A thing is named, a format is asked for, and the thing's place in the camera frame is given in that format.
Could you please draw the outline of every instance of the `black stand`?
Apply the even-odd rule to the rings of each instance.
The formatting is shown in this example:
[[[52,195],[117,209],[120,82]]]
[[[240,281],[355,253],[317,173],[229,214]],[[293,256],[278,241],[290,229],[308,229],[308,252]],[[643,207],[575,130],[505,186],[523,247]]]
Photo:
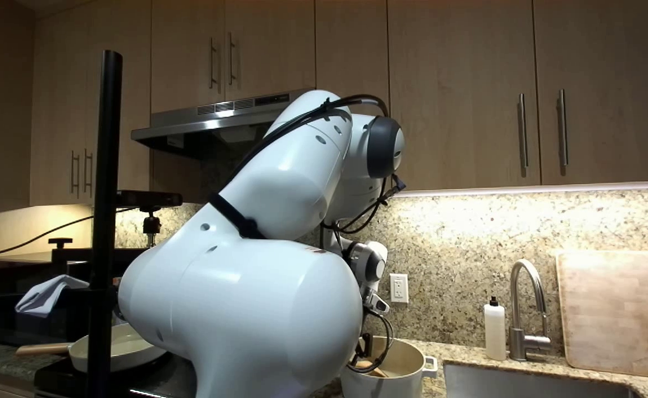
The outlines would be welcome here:
[[[102,71],[98,186],[93,223],[93,279],[88,323],[88,395],[108,395],[111,367],[111,261],[114,247],[114,204],[120,169],[121,56],[107,50]]]

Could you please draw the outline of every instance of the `bottle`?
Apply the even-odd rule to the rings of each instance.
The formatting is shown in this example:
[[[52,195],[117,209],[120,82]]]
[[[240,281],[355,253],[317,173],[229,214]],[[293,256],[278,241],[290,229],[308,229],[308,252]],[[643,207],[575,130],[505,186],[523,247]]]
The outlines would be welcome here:
[[[506,357],[506,339],[505,339],[505,307],[495,297],[481,307],[485,310],[485,353],[487,357],[501,361]]]

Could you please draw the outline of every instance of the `range hood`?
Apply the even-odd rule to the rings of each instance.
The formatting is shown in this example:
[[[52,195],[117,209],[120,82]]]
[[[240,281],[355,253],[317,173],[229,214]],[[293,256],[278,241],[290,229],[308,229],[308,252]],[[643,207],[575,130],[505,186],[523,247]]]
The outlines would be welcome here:
[[[302,90],[249,98],[237,101],[217,101],[155,112],[148,129],[133,130],[133,139],[148,147],[212,160],[229,152],[243,156],[280,115],[280,110]]]

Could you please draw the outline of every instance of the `electrical outlet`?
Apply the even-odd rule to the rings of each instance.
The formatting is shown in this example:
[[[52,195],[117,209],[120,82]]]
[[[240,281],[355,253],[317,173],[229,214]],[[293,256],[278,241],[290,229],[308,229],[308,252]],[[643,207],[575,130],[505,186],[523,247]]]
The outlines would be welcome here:
[[[390,274],[392,302],[408,302],[408,276]]]

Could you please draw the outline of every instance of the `counter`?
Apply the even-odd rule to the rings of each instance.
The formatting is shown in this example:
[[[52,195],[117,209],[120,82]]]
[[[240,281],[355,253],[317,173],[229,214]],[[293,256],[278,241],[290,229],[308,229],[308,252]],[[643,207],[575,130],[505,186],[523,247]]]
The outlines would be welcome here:
[[[485,357],[481,347],[424,342],[424,341],[406,341],[406,342],[415,344],[423,353],[435,356],[441,363],[467,363],[467,364],[480,364],[480,367],[624,382],[624,384],[631,384],[635,391],[639,391],[643,398],[648,398],[648,377],[643,375],[573,370],[561,357],[545,357],[545,363],[489,361]],[[57,356],[16,357],[16,347],[0,344],[0,375],[14,377],[18,384],[30,384],[37,370],[52,364],[57,361],[59,361]],[[339,384],[333,382],[329,389],[313,394],[313,398],[322,398],[322,395],[328,398],[339,395]],[[442,367],[435,377],[424,381],[424,398],[445,398]]]

